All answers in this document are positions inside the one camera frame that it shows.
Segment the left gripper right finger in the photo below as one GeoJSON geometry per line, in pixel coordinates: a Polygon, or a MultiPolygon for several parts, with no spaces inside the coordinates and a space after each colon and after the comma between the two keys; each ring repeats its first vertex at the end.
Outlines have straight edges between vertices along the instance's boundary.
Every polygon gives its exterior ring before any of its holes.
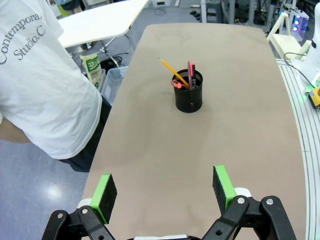
{"type": "Polygon", "coordinates": [[[260,240],[297,238],[277,196],[269,195],[257,201],[246,188],[237,193],[224,165],[213,166],[212,187],[221,216],[204,234],[203,240],[234,240],[242,228],[253,229],[260,240]]]}

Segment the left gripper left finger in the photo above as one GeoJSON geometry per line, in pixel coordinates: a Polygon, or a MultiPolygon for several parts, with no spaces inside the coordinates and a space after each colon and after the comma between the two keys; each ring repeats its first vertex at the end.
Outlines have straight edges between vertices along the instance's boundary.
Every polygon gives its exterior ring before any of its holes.
{"type": "Polygon", "coordinates": [[[111,174],[103,174],[89,203],[84,203],[74,212],[52,212],[43,240],[113,240],[107,229],[117,197],[117,189],[111,174]]]}

